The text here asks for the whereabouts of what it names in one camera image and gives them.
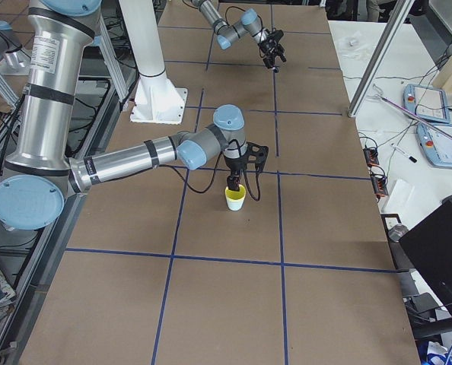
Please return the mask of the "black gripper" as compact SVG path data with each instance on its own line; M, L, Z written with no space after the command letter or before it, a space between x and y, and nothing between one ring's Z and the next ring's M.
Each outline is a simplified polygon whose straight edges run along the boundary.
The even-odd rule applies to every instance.
M284 36L282 30L266 30L260 37L259 50L263 57L263 63L271 71L278 71L275 64L275 57L279 57L282 62L286 62L285 49L280 44L280 40Z
M240 175L243 171L247 170L248 158L238 157L229 158L224 157L224 162L230 170L230 174L227 177L228 189L231 191L240 191Z

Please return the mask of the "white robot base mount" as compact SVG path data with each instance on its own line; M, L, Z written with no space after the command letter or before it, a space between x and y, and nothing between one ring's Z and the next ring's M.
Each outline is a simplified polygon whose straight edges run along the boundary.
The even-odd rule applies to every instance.
M131 120L179 125L188 90L167 76L152 2L121 1L120 7L139 75Z

